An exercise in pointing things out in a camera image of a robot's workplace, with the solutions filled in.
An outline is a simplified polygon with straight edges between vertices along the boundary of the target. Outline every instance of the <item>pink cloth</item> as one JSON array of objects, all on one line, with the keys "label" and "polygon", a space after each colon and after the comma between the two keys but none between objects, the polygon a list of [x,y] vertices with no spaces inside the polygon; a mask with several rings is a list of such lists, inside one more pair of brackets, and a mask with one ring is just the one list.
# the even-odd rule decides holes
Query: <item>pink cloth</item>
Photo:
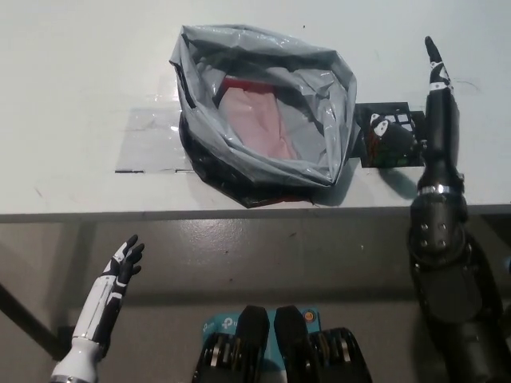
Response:
[{"label": "pink cloth", "polygon": [[296,158],[271,85],[226,78],[219,110],[241,141],[263,156]]}]

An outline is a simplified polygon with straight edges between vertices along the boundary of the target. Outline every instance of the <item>robotic hand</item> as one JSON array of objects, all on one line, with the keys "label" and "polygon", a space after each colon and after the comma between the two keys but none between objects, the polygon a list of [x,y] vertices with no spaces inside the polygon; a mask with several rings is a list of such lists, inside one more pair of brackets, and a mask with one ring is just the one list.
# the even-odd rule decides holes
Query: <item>robotic hand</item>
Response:
[{"label": "robotic hand", "polygon": [[453,86],[431,38],[426,38],[426,48],[431,64],[427,147],[418,196],[410,208],[410,273],[450,381],[511,382],[511,354],[499,326],[501,297],[485,253],[465,228]]},{"label": "robotic hand", "polygon": [[96,279],[73,332],[70,352],[55,367],[51,383],[97,383],[97,363],[105,357],[110,334],[131,277],[141,271],[144,244],[138,236],[123,243]]}]

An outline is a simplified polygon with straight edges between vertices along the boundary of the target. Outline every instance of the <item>white table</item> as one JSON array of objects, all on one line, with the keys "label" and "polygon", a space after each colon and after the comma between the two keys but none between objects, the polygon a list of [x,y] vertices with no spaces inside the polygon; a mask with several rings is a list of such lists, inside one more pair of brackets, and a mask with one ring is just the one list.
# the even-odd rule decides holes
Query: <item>white table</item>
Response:
[{"label": "white table", "polygon": [[[195,174],[176,172],[179,159],[161,172],[115,174],[133,111],[172,110],[163,128],[177,126],[168,59],[181,25],[212,23],[251,24],[336,49],[358,79],[357,102],[408,101],[412,109],[426,100],[423,39],[430,34],[461,111],[458,168],[467,202],[472,212],[509,213],[510,12],[506,0],[6,0],[0,221],[406,211],[420,168],[382,177],[355,161],[352,177],[345,176],[350,186],[339,188],[333,206],[279,203],[251,210]],[[134,130],[145,136],[150,128]]]}]

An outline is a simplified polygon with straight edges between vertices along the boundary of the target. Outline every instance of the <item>plastic bag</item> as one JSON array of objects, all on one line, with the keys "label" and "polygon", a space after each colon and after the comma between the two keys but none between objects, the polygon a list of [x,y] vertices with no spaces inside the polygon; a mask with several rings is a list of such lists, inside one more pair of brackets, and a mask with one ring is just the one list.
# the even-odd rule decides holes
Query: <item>plastic bag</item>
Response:
[{"label": "plastic bag", "polygon": [[[181,140],[204,182],[247,207],[307,198],[337,182],[358,126],[355,76],[334,50],[248,26],[184,26],[170,62]],[[240,82],[271,89],[265,96],[275,97],[281,121],[276,138],[272,131],[255,143],[254,129],[229,123],[220,104]],[[272,140],[282,147],[272,149]]]}]

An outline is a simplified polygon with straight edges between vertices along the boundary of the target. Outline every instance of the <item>teal box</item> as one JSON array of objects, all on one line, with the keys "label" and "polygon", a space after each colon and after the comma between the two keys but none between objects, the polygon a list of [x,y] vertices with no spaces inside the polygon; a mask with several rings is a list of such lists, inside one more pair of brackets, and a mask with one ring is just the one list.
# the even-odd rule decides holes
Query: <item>teal box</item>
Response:
[{"label": "teal box", "polygon": [[[298,308],[305,319],[309,333],[321,330],[319,322],[319,312],[315,308]],[[282,371],[285,370],[282,355],[279,352],[275,330],[273,329],[273,321],[275,320],[276,310],[267,310],[268,319],[270,321],[270,332],[268,333],[268,342],[266,344],[266,352],[264,353],[263,371]],[[202,327],[202,342],[206,342],[212,333],[224,333],[234,335],[236,326],[238,326],[238,318],[241,313],[217,314],[204,323]]]}]

